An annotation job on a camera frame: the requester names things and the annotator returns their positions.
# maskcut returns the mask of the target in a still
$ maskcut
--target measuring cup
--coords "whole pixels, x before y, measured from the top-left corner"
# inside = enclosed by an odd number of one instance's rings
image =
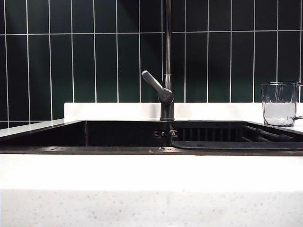
[[[299,101],[298,82],[271,82],[261,84],[264,124],[275,126],[293,126],[297,117]]]

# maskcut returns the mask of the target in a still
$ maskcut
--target black faucet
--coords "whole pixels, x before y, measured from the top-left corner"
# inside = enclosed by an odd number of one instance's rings
[[[166,73],[163,77],[162,85],[148,72],[143,71],[143,79],[149,83],[158,93],[161,102],[161,121],[174,120],[174,90],[171,82],[171,0],[166,0]]]

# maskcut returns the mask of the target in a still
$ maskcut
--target black sink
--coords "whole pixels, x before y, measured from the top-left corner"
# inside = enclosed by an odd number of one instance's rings
[[[171,137],[171,129],[177,137]],[[303,133],[243,121],[78,121],[0,138],[0,153],[42,148],[61,153],[76,148],[132,153],[138,147],[142,153],[280,150],[301,155]]]

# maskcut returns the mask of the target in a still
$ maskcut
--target subway tile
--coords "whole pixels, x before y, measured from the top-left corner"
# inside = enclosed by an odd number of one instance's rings
[[[9,119],[12,121],[28,121],[26,35],[7,36],[7,50]]]
[[[0,2],[0,34],[5,33],[4,29],[4,1]]]
[[[186,34],[186,102],[206,102],[207,34]]]
[[[96,35],[97,102],[117,102],[116,35]]]
[[[50,0],[52,33],[71,32],[71,0]]]
[[[0,129],[7,129],[8,127],[9,126],[7,122],[0,122]]]
[[[230,33],[209,34],[209,102],[229,102],[230,51]]]
[[[118,35],[119,102],[139,102],[139,36]]]
[[[95,29],[97,33],[116,32],[116,1],[95,1]]]
[[[276,30],[277,0],[256,0],[256,30]]]
[[[140,0],[141,32],[161,31],[161,1]]]
[[[6,0],[6,32],[7,34],[27,33],[26,1]]]
[[[141,71],[149,71],[161,84],[161,34],[141,34]],[[156,103],[155,90],[141,79],[141,101]]]
[[[29,122],[9,122],[9,127],[18,127],[18,126],[22,126],[22,125],[28,125]]]
[[[299,81],[300,32],[279,32],[278,39],[278,81]]]
[[[209,30],[231,29],[231,0],[209,0]]]
[[[0,121],[6,121],[7,119],[5,37],[0,36]]]
[[[51,119],[49,36],[29,37],[30,119]]]
[[[117,0],[118,32],[139,31],[139,1]]]
[[[232,102],[252,102],[253,32],[232,34]]]
[[[232,0],[232,29],[254,30],[254,0]]]
[[[207,31],[207,1],[186,1],[186,30]]]
[[[72,29],[74,33],[94,32],[93,0],[72,1]]]
[[[301,0],[279,0],[279,30],[300,29]]]
[[[28,32],[48,33],[48,0],[27,0]]]
[[[95,101],[94,36],[73,35],[75,102]]]
[[[262,102],[261,84],[276,81],[276,32],[256,32],[255,102]]]
[[[53,119],[61,119],[72,102],[71,35],[51,35]]]
[[[184,102],[184,34],[172,35],[171,73],[174,87],[174,101]]]

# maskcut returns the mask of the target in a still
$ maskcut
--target tiled wall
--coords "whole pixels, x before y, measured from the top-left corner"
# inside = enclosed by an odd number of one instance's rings
[[[0,127],[64,102],[157,102],[165,0],[0,0]],[[172,0],[175,102],[260,102],[301,80],[302,0]]]

